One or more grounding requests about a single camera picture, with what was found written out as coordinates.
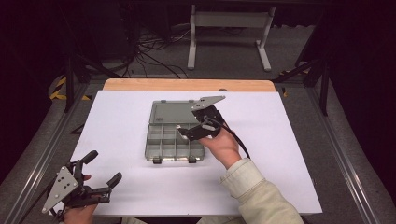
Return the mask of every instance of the forearm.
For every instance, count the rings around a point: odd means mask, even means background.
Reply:
[[[303,223],[296,209],[251,160],[238,161],[221,180],[240,202],[239,211],[246,223]]]

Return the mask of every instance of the gray compartment box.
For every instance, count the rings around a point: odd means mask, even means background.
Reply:
[[[188,161],[204,159],[205,150],[198,141],[183,139],[176,126],[190,129],[199,125],[191,113],[195,101],[154,101],[148,125],[145,156],[148,161]]]

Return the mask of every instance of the white tabletop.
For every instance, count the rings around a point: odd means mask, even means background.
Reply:
[[[220,183],[224,167],[205,150],[196,163],[146,161],[145,146],[153,101],[198,100],[225,95],[215,104],[244,142],[263,175],[275,183],[301,214],[321,213],[318,196],[277,92],[99,91],[72,161],[97,150],[83,168],[92,188],[122,172],[111,202],[96,215],[117,217],[239,215],[238,202]]]

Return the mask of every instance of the human hand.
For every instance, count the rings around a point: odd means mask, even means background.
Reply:
[[[212,154],[228,170],[234,163],[241,160],[239,145],[232,134],[221,128],[214,138],[201,138],[198,140],[202,145],[209,148]]]
[[[85,175],[84,180],[89,180],[91,175]],[[97,204],[80,208],[67,208],[64,210],[64,224],[91,224],[93,221],[93,211]]]

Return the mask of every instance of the jacket cuff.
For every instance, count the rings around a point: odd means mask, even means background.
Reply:
[[[242,159],[234,163],[220,180],[221,184],[230,191],[231,196],[239,198],[262,182],[264,177],[253,161]]]

